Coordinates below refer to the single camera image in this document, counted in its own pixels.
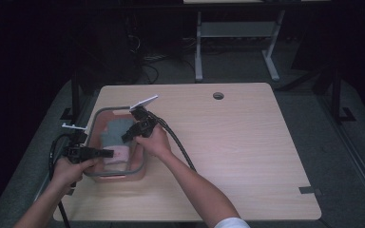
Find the wooden table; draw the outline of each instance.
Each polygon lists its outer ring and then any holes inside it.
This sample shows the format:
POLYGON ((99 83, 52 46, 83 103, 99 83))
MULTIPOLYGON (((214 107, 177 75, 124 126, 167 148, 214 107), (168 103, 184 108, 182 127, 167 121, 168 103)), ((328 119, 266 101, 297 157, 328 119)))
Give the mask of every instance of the wooden table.
MULTIPOLYGON (((134 105, 155 94, 159 98, 147 109, 168 122, 198 172, 232 200, 243 219, 320 218, 315 195, 299 191, 310 183, 268 84, 105 86, 88 126, 103 107, 134 105), (215 92, 224 98, 215 100, 215 92)), ((148 157, 142 180, 96 183, 84 177, 63 198, 68 218, 201 220, 168 169, 148 157)), ((62 219, 58 210, 54 217, 62 219)))

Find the table leg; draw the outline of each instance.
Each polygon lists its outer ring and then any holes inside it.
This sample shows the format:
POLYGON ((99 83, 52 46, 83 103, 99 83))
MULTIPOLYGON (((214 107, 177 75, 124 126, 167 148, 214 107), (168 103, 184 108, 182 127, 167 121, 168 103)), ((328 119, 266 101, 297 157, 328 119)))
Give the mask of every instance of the table leg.
POLYGON ((201 59, 201 12, 198 12, 197 22, 197 52, 195 53, 195 82, 200 83, 202 76, 202 59, 201 59))
POLYGON ((275 68, 274 62, 272 61, 271 56, 272 56, 272 52, 275 47, 275 43, 277 42, 277 39, 278 39, 280 26, 283 21, 284 12, 285 12, 285 10, 281 10, 279 12, 278 19, 275 24, 273 34, 271 36, 271 39, 272 39, 271 44, 269 45, 268 49, 262 51, 262 57, 265 61, 266 66, 268 67, 269 74, 271 75, 271 78, 274 81, 279 81, 279 75, 278 75, 277 69, 275 68))

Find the black wire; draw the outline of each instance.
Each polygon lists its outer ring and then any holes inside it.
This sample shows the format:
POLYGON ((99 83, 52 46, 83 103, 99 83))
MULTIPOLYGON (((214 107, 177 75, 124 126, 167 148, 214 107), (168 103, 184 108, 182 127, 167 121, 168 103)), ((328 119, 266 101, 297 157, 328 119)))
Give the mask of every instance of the black wire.
POLYGON ((153 70, 155 70, 156 72, 156 78, 153 81, 150 81, 149 75, 146 73, 146 77, 147 77, 147 81, 150 85, 153 85, 154 83, 156 83, 156 81, 159 79, 159 70, 153 66, 149 66, 149 65, 142 65, 142 67, 149 67, 152 68, 153 70))
POLYGON ((226 52, 228 52, 226 49, 225 50, 220 50, 218 49, 218 44, 220 44, 221 42, 218 41, 211 41, 211 40, 206 40, 205 42, 203 42, 202 45, 202 54, 203 55, 222 55, 226 52))
POLYGON ((142 108, 142 111, 146 112, 147 115, 149 115, 151 118, 155 119, 171 135, 173 140, 176 142, 177 146, 182 151, 182 154, 185 157, 186 162, 188 163, 189 167, 192 170, 194 170, 195 172, 197 172, 197 169, 195 168, 194 164, 192 163, 191 159, 189 158, 188 154, 186 153, 185 149, 183 148, 182 143, 177 138, 176 134, 174 134, 173 130, 171 130, 171 128, 165 122, 165 120, 163 120, 162 118, 159 118, 158 116, 156 116, 155 114, 153 114, 152 112, 150 112, 148 110, 145 110, 144 108, 142 108))
MULTIPOLYGON (((55 160, 54 159, 54 156, 55 156, 55 147, 56 147, 56 144, 58 143, 58 141, 63 138, 63 137, 68 137, 70 138, 70 135, 69 134, 62 134, 60 136, 58 136, 53 142, 52 142, 52 145, 51 145, 51 149, 49 150, 49 159, 48 159, 48 169, 49 169, 49 180, 51 181, 52 180, 52 177, 54 175, 54 168, 55 168, 55 163, 58 161, 58 159, 60 158, 60 156, 58 156, 58 158, 55 160)), ((62 219, 64 220, 64 224, 67 228, 70 228, 70 223, 69 223, 69 220, 67 219, 67 213, 65 212, 65 208, 64 208, 64 204, 59 201, 58 203, 58 207, 59 207, 59 210, 61 212, 61 216, 62 216, 62 219)))
POLYGON ((191 63, 189 63, 188 61, 186 61, 186 60, 184 60, 183 58, 181 58, 181 61, 182 62, 184 62, 184 63, 186 63, 186 64, 188 64, 189 65, 189 67, 191 67, 191 69, 194 71, 194 73, 195 73, 195 68, 194 68, 194 66, 192 66, 192 64, 191 63))
POLYGON ((164 61, 164 60, 169 60, 169 59, 173 59, 173 57, 171 56, 164 56, 162 58, 158 58, 158 59, 153 59, 153 60, 146 60, 144 61, 144 65, 149 65, 149 64, 154 64, 154 63, 157 63, 157 62, 160 62, 160 61, 164 61))

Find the metal stand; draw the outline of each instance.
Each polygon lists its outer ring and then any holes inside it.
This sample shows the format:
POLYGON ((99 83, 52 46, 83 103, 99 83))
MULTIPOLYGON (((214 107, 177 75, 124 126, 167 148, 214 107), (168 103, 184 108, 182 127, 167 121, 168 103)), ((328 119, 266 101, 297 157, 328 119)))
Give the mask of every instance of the metal stand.
POLYGON ((268 67, 269 74, 271 75, 272 80, 279 81, 279 75, 277 69, 275 68, 274 62, 272 61, 272 51, 274 51, 275 43, 277 42, 280 27, 283 21, 285 10, 281 10, 278 16, 278 20, 275 24, 274 33, 272 34, 271 44, 269 48, 262 51, 262 57, 265 61, 266 66, 268 67))
POLYGON ((332 94, 332 102, 331 102, 331 112, 334 117, 334 120, 337 124, 341 124, 342 122, 353 122, 355 121, 355 116, 352 114, 351 110, 348 107, 342 107, 342 110, 345 112, 345 116, 340 116, 340 83, 341 78, 339 74, 335 73, 333 79, 333 94, 332 94))
POLYGON ((72 90, 72 108, 66 108, 61 116, 61 120, 70 120, 71 124, 75 124, 80 113, 79 85, 77 83, 76 72, 70 79, 72 90))
POLYGON ((324 94, 327 89, 328 89, 328 86, 332 83, 332 77, 331 76, 321 76, 324 71, 327 71, 329 70, 331 67, 330 64, 325 64, 323 66, 320 66, 319 68, 313 70, 313 71, 310 71, 308 72, 307 74, 304 74, 303 76, 297 78, 296 80, 294 80, 292 83, 289 83, 287 85, 284 85, 282 87, 279 87, 279 88, 275 88, 274 90, 275 91, 288 91, 292 88, 295 88, 299 85, 301 85, 302 83, 305 83, 307 82, 308 80, 314 78, 314 77, 318 77, 318 82, 314 85, 313 87, 313 91, 316 93, 316 94, 324 94))
POLYGON ((285 10, 281 10, 277 21, 272 22, 203 22, 201 12, 198 12, 197 22, 197 51, 195 53, 195 81, 201 82, 202 59, 201 59, 201 38, 202 37, 271 37, 268 49, 262 51, 272 80, 278 81, 279 75, 272 61, 272 52, 277 42, 280 26, 283 21, 285 10))

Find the hand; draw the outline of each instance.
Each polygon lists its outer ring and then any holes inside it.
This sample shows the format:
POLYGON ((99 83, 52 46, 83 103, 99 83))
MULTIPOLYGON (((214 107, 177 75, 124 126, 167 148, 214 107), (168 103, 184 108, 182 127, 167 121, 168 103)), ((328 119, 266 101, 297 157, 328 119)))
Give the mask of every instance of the hand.
POLYGON ((83 171, 95 165, 98 160, 87 160, 72 164, 68 158, 62 158, 56 162, 51 183, 67 192, 74 182, 82 180, 83 171))
POLYGON ((149 138, 137 136, 135 137, 135 141, 141 144, 147 153, 158 157, 160 160, 164 156, 172 154, 167 134, 159 124, 153 128, 149 138))

